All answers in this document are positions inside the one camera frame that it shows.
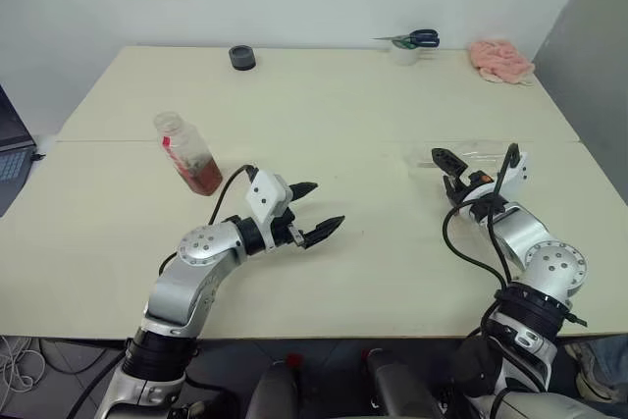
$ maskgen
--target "gray floor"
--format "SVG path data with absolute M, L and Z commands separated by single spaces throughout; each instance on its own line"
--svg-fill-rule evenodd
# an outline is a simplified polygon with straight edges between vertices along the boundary
M 370 415 L 373 411 L 369 407 L 369 396 L 360 373 L 363 351 L 375 346 L 388 348 L 407 362 L 419 377 L 435 385 L 447 381 L 446 359 L 457 344 L 458 340 L 206 341 L 201 344 L 200 354 L 192 361 L 188 374 L 194 380 L 235 391 L 245 411 L 266 368 L 290 353 L 301 354 L 304 358 L 301 376 L 303 419 Z M 47 342 L 44 348 L 55 365 L 73 370 L 90 363 L 100 352 L 99 348 L 60 342 Z M 11 396 L 3 414 L 28 419 L 65 417 L 82 389 L 114 356 L 115 352 L 109 352 L 90 371 L 76 376 L 47 369 L 36 390 Z M 33 359 L 25 361 L 25 373 L 33 368 L 36 368 Z M 554 365 L 554 371 L 561 372 L 553 381 L 555 391 L 572 396 L 577 394 L 573 385 L 574 368 L 571 359 L 561 352 Z M 108 378 L 92 393 L 78 418 L 93 417 Z M 181 401 L 211 397 L 209 392 L 185 387 Z

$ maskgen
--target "pink cloth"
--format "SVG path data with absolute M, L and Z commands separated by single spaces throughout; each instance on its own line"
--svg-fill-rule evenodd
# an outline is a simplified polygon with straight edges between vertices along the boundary
M 491 82 L 524 82 L 534 64 L 524 58 L 510 41 L 476 41 L 469 46 L 471 64 Z

